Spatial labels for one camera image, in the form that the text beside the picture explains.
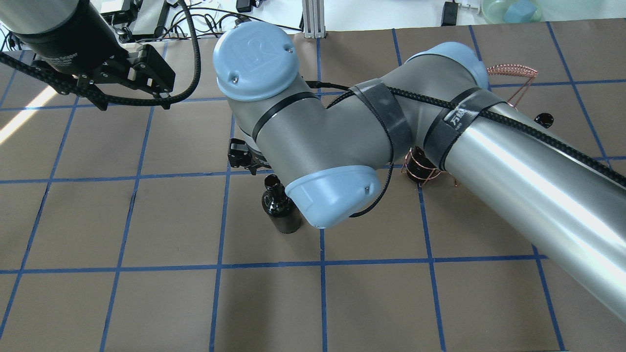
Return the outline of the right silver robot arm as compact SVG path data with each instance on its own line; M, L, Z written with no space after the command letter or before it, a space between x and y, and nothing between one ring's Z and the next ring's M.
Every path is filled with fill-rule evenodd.
M272 24L228 31L213 66L238 127L310 225L327 229L373 202L377 170L418 147L625 318L625 178L488 91L468 46L414 54L330 107Z

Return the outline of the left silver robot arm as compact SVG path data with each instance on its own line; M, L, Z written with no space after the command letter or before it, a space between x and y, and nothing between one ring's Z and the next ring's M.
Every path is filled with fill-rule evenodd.
M1 21L34 53L2 64L75 93L100 110L110 103L169 109L175 73L150 45L131 53L89 0L3 0Z

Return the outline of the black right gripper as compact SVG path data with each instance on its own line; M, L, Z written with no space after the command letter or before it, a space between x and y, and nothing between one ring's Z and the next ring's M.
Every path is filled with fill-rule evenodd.
M272 169L270 163L262 154L250 146L246 141L231 138L228 143L228 161L232 168L244 168L251 175L256 176L259 169Z

